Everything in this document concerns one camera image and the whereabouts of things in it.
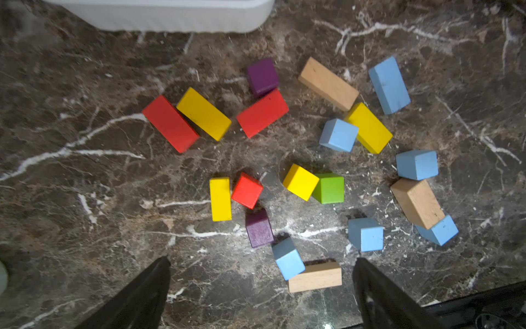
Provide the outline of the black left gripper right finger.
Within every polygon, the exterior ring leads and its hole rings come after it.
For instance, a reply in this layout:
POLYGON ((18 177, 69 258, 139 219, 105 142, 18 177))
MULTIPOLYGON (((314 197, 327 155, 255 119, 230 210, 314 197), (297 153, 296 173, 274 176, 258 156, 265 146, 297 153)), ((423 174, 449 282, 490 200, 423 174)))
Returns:
POLYGON ((367 259, 356 260, 352 278, 364 328, 444 327, 367 259))

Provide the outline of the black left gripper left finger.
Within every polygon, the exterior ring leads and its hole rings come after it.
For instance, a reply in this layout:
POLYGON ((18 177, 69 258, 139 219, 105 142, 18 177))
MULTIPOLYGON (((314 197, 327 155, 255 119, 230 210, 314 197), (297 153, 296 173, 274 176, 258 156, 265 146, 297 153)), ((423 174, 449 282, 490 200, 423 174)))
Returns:
POLYGON ((156 259, 78 328, 158 328, 171 282, 171 263, 156 259))

